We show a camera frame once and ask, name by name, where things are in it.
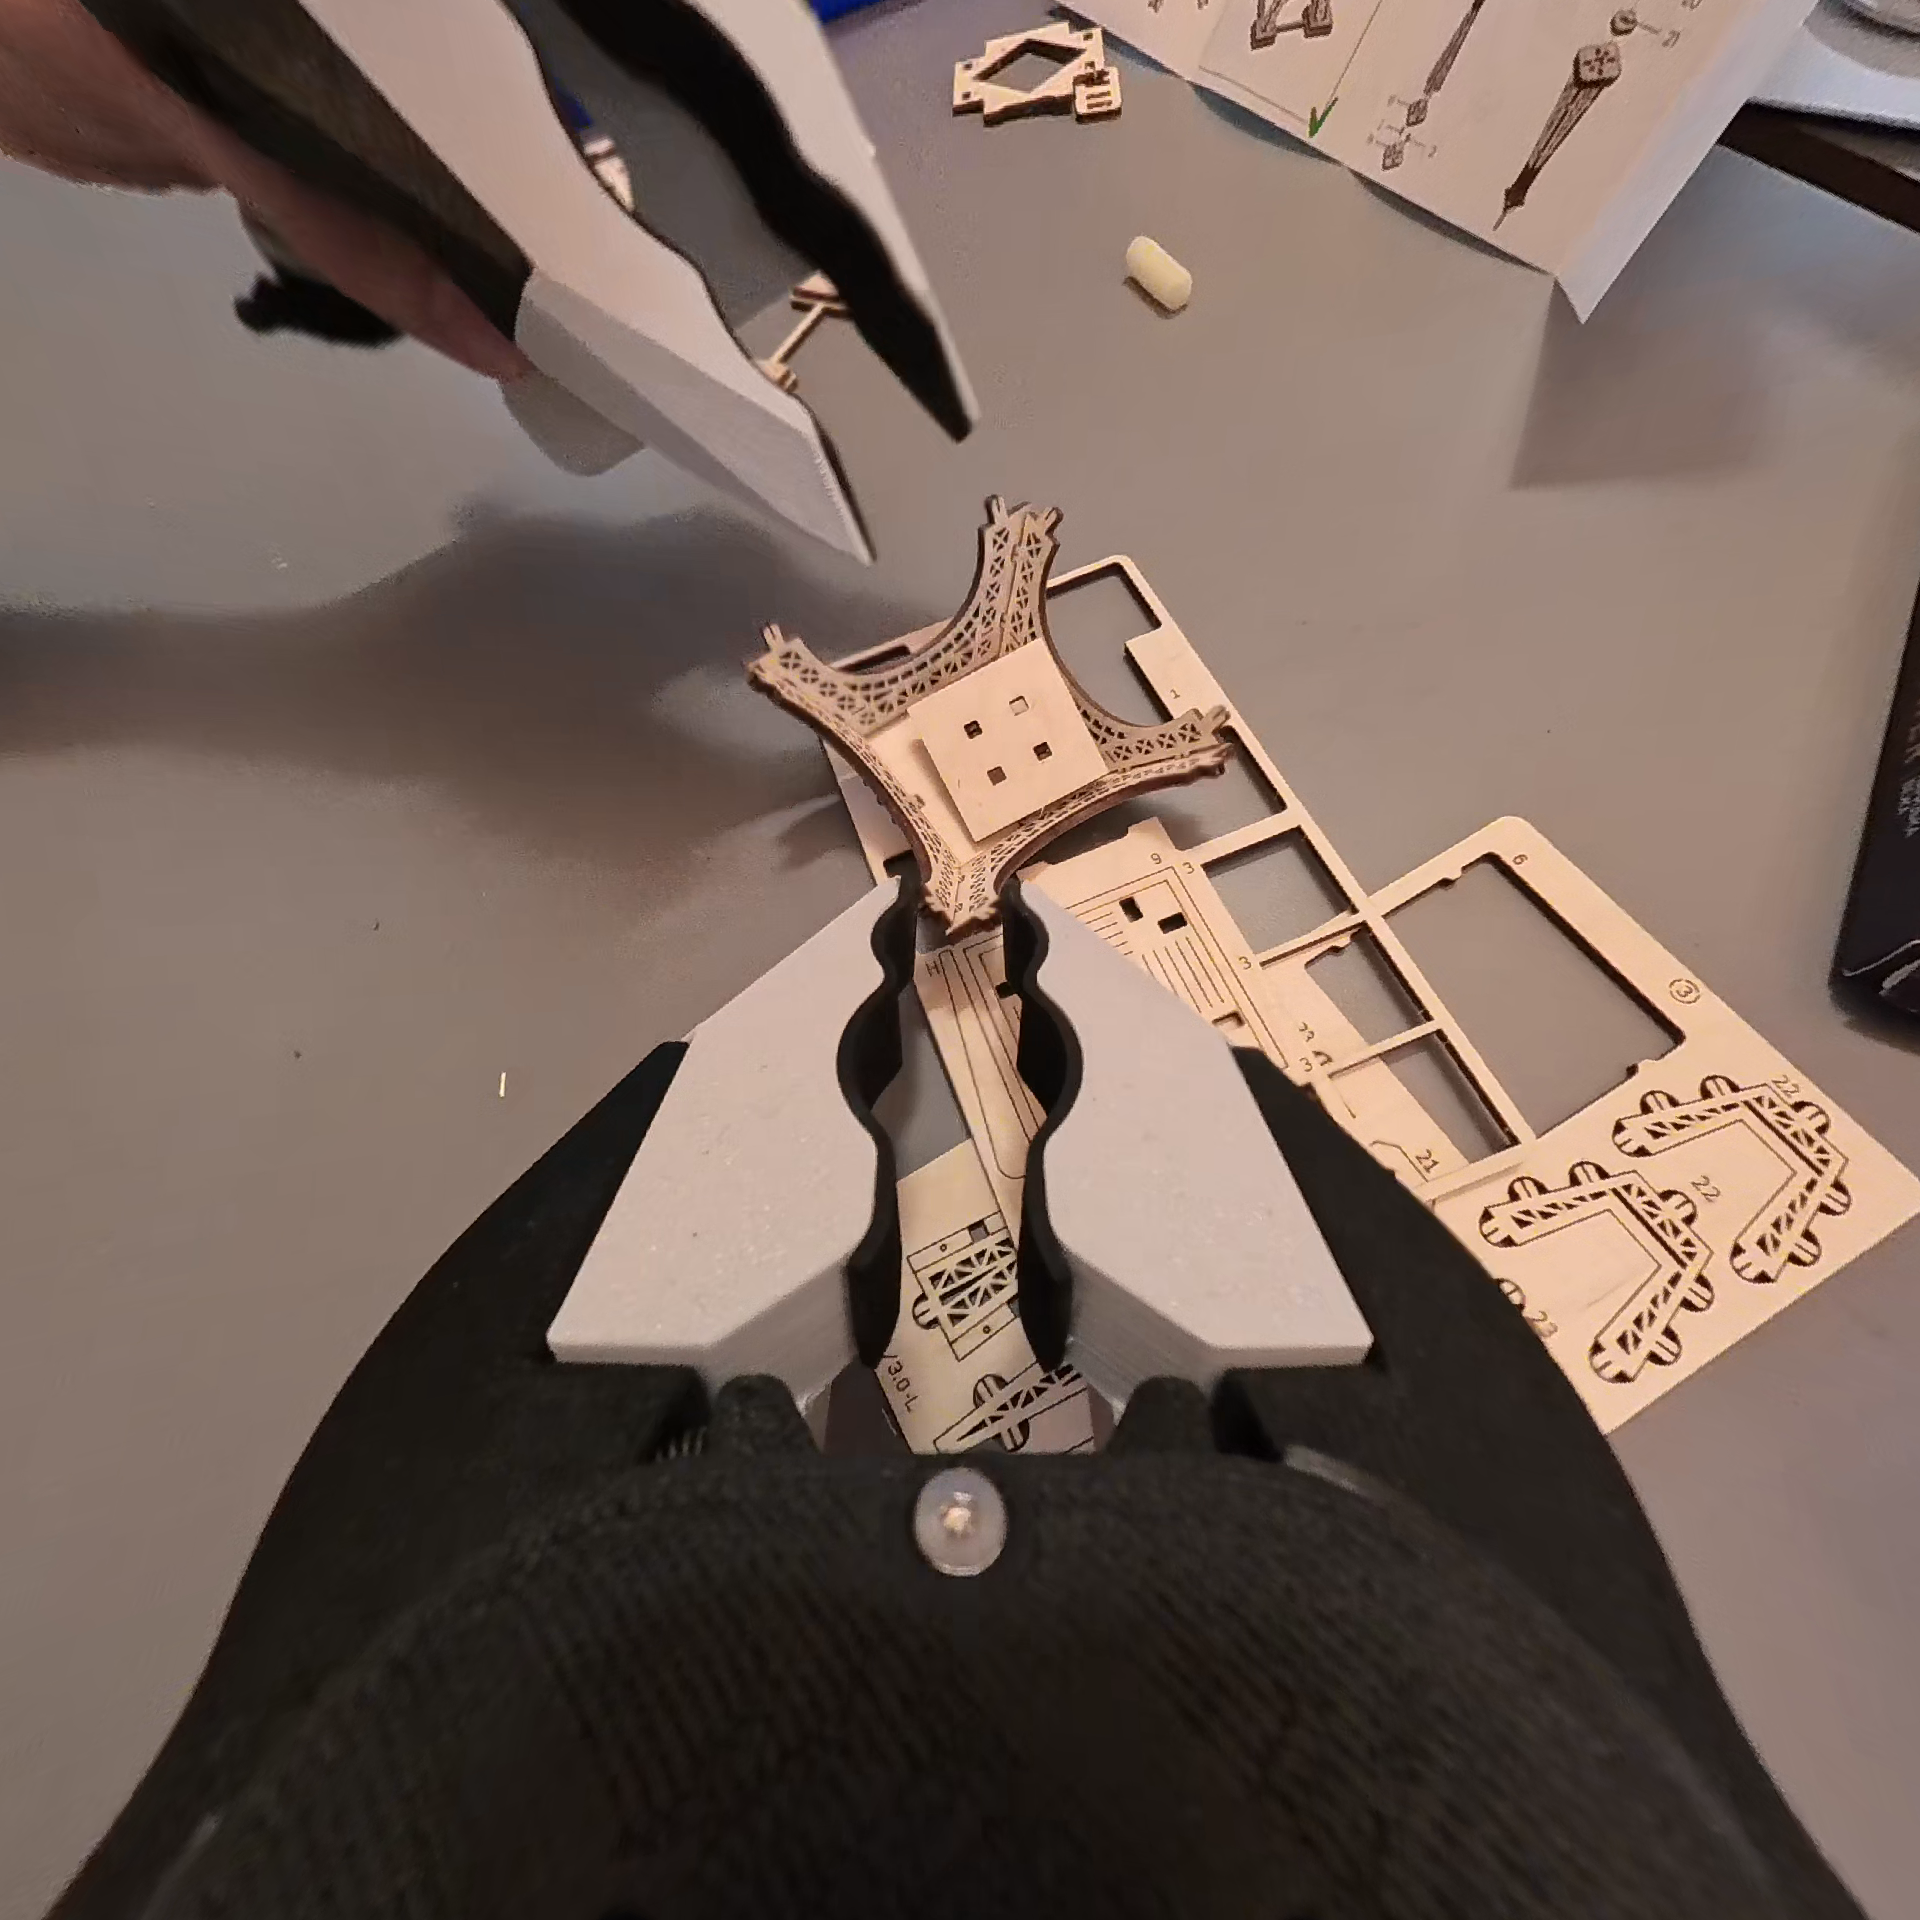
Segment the square wooden plate four holes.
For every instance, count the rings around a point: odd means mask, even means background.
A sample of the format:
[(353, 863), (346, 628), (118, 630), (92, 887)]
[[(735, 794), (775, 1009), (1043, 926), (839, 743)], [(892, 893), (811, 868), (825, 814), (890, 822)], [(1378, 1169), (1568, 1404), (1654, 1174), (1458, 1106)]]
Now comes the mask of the square wooden plate four holes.
[(907, 725), (978, 846), (1112, 770), (1044, 641), (934, 691)]

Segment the wooden parts sheet with cutouts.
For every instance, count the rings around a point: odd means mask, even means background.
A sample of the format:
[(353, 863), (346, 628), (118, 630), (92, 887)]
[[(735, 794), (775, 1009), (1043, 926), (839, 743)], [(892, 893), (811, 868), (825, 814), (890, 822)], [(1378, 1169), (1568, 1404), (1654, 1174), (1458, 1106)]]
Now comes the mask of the wooden parts sheet with cutouts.
[[(1503, 819), (1385, 887), (1351, 863), (1251, 730), (1259, 814), (1212, 836), (1144, 819), (1034, 881), (1232, 1045), (1263, 1049), (1481, 1260), (1602, 1431), (1700, 1372), (1916, 1215), (1916, 1174), (1529, 822)], [(1504, 881), (1673, 1045), (1535, 1125), (1403, 923)], [(996, 931), (916, 974), (971, 1145), (902, 1181), (904, 1306), (880, 1390), (914, 1451), (1079, 1451), (1098, 1394), (1035, 1361), (1017, 1311), (1025, 1156)]]

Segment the purple model kit box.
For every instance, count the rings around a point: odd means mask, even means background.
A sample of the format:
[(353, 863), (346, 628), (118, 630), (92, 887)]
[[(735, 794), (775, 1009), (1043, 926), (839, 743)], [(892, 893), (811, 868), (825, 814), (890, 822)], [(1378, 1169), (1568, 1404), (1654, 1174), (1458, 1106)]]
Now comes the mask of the purple model kit box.
[(1896, 710), (1863, 817), (1831, 964), (1840, 998), (1919, 1020), (1919, 713)]

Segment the wooden diamond frame piece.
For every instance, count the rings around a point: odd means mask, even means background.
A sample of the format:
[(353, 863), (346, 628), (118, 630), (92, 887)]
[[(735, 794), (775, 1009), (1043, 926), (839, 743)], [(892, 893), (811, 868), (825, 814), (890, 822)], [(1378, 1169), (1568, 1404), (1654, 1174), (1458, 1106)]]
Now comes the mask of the wooden diamond frame piece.
[(1070, 111), (1079, 123), (1121, 114), (1118, 68), (1099, 28), (1050, 20), (987, 39), (952, 73), (952, 110), (999, 126), (1035, 111)]

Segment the wooden frame of small squares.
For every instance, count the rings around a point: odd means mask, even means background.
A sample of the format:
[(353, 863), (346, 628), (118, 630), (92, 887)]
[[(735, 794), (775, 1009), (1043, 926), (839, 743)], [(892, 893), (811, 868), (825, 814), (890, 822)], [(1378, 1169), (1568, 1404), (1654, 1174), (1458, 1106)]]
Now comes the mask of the wooden frame of small squares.
[(803, 345), (830, 319), (849, 319), (849, 302), (838, 285), (823, 274), (811, 273), (792, 287), (788, 305), (795, 313), (788, 332), (779, 345), (759, 359), (759, 369), (779, 387), (782, 393), (795, 393), (801, 378), (795, 372), (795, 357)]

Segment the wooden lattice tower base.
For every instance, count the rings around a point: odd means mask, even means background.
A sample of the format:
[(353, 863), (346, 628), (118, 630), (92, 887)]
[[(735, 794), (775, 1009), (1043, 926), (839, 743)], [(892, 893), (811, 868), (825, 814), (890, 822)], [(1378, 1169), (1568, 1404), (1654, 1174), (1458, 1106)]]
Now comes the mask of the wooden lattice tower base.
[[(804, 641), (768, 627), (762, 653), (748, 666), (759, 693), (830, 741), (868, 782), (916, 855), (929, 911), (948, 932), (995, 923), (1003, 882), (1059, 834), (1138, 794), (1214, 777), (1232, 754), (1224, 705), (1153, 725), (1129, 722), (1091, 697), (1059, 659), (1044, 613), (1059, 519), (1059, 509), (1010, 507), (992, 497), (968, 601), (899, 661), (827, 663)], [(911, 737), (907, 713), (934, 691), (1031, 641), (1044, 641), (1056, 653), (1112, 770), (978, 846)]]

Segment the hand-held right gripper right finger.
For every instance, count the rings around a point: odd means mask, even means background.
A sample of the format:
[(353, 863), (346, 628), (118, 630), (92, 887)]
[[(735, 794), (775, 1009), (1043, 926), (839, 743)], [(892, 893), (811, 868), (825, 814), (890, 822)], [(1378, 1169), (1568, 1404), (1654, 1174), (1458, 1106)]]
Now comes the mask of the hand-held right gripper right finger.
[(1017, 881), (1003, 970), (1025, 1156), (1027, 1341), (1108, 1404), (1175, 1377), (1348, 1364), (1375, 1334), (1263, 1117), (1242, 1051), (1083, 921)]

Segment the person's left hand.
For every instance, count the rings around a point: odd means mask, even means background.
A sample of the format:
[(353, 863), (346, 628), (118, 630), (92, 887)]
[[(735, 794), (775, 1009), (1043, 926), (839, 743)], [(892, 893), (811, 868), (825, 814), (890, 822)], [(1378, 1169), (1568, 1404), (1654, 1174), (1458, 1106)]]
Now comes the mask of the person's left hand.
[(407, 235), (255, 153), (160, 85), (80, 5), (2, 5), (2, 146), (43, 174), (226, 195), (340, 294), (492, 380), (534, 370)]

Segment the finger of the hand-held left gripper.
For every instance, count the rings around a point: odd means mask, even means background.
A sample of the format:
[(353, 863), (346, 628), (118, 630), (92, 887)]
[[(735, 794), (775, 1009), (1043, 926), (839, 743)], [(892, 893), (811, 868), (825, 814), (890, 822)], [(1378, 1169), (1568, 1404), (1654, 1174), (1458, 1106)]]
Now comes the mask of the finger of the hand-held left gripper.
[(804, 273), (948, 438), (976, 397), (807, 5), (526, 5), (571, 172), (647, 273), (691, 269), (722, 349)]
[(593, 177), (508, 7), (307, 12), (526, 255), (515, 341), (542, 372), (681, 468), (873, 561), (809, 410), (742, 347), (705, 276)]

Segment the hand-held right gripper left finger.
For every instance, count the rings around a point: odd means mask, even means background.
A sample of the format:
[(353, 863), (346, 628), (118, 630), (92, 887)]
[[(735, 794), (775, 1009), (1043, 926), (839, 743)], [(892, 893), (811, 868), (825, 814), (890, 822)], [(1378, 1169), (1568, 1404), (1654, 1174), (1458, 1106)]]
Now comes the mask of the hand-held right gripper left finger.
[(663, 1100), (546, 1343), (555, 1361), (779, 1378), (809, 1404), (892, 1343), (896, 1154), (916, 882), (873, 887), (658, 1049)]

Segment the folded assembly instruction sheet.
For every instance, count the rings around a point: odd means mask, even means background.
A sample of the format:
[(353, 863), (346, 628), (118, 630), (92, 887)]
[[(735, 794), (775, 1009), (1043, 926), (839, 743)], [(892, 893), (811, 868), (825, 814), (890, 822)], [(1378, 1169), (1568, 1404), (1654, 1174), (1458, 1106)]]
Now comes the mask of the folded assembly instruction sheet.
[(1586, 318), (1810, 2), (1078, 2)]

